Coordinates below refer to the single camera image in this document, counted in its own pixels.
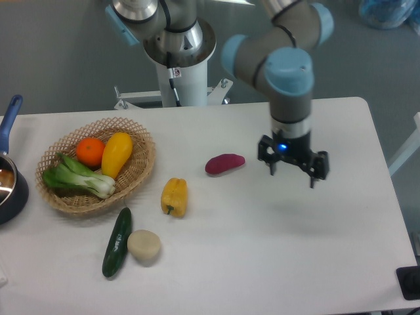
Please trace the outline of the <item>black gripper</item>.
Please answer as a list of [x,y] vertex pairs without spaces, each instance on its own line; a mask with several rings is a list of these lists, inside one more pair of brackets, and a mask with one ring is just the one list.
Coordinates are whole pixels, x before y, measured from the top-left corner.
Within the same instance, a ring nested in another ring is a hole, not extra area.
[[316,182],[325,180],[329,174],[329,154],[312,152],[310,135],[309,131],[299,138],[285,138],[281,131],[272,131],[273,140],[263,135],[258,143],[257,159],[269,167],[271,175],[275,174],[278,161],[302,167],[310,177],[310,188],[314,188]]

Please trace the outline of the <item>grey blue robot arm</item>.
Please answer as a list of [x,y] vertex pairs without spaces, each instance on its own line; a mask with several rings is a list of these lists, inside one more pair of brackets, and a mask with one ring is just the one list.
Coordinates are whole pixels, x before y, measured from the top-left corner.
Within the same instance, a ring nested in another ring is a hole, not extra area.
[[[271,173],[283,161],[299,167],[311,182],[324,180],[328,154],[310,148],[314,74],[308,52],[329,38],[333,17],[319,3],[263,5],[271,29],[256,38],[229,38],[222,46],[221,64],[268,99],[272,133],[260,139],[258,159]],[[207,62],[216,39],[212,27],[198,16],[195,1],[111,1],[106,14],[116,32],[130,45],[141,43],[156,65],[165,107],[208,103]]]

